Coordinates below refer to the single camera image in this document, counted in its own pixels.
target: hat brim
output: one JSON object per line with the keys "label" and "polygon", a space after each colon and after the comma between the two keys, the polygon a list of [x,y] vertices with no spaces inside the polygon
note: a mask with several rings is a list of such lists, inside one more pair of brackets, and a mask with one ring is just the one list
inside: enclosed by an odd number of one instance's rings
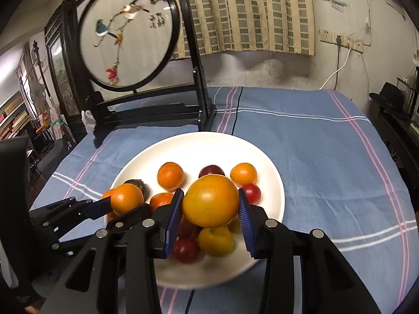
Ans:
{"label": "hat brim", "polygon": [[380,107],[382,107],[386,112],[391,113],[399,118],[402,119],[410,119],[408,114],[403,110],[396,110],[395,108],[390,107],[383,98],[377,93],[370,93],[370,98],[373,102],[377,103]]}

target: black hat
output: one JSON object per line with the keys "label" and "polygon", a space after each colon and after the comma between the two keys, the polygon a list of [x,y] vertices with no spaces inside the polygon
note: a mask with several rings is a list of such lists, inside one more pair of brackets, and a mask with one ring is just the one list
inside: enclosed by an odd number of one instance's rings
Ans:
{"label": "black hat", "polygon": [[403,110],[403,92],[391,83],[386,82],[381,89],[380,94],[370,93],[369,96],[388,113],[403,119],[409,119],[409,116]]}

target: kiwi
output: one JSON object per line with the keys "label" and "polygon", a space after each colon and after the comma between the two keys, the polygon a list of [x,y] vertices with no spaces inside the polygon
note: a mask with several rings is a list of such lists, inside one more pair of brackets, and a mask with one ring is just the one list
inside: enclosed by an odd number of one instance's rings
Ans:
{"label": "kiwi", "polygon": [[136,187],[138,187],[141,192],[142,192],[142,196],[144,197],[144,200],[147,199],[148,197],[148,190],[147,187],[145,186],[144,182],[142,180],[127,180],[125,181],[124,184],[133,184]]}

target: white plastic bag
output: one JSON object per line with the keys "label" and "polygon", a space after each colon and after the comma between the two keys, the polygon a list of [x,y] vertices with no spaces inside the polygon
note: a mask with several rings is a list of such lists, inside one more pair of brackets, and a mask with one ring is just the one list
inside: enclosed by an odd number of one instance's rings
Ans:
{"label": "white plastic bag", "polygon": [[86,128],[87,133],[93,133],[96,126],[96,120],[90,111],[81,111],[81,120]]}

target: circular black frame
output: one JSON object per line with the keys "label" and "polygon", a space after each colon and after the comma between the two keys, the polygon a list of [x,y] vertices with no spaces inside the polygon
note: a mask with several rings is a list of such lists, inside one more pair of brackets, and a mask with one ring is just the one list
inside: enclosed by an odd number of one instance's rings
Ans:
{"label": "circular black frame", "polygon": [[80,62],[82,63],[83,68],[86,70],[86,72],[89,74],[90,79],[100,87],[103,87],[104,89],[107,89],[108,91],[113,92],[128,92],[133,91],[136,89],[139,89],[140,87],[143,87],[145,84],[152,81],[167,65],[167,63],[170,60],[170,57],[173,54],[173,51],[175,49],[176,43],[179,39],[179,32],[180,32],[180,13],[179,8],[176,4],[175,0],[166,0],[167,3],[170,6],[170,12],[172,15],[172,35],[170,38],[169,46],[167,48],[166,54],[163,57],[163,60],[160,62],[160,64],[156,67],[156,69],[145,79],[139,81],[138,83],[135,83],[130,86],[122,86],[122,87],[116,87],[112,85],[108,85],[107,83],[104,83],[100,80],[98,80],[92,72],[87,68],[86,63],[83,60],[83,56],[81,55],[81,47],[80,47],[80,33],[82,30],[84,19],[86,18],[87,12],[89,11],[92,4],[95,3],[96,0],[90,0],[87,4],[86,8],[83,10],[83,13],[81,14],[79,23],[78,23],[78,29],[76,33],[76,47],[77,47],[77,56],[79,57]]}

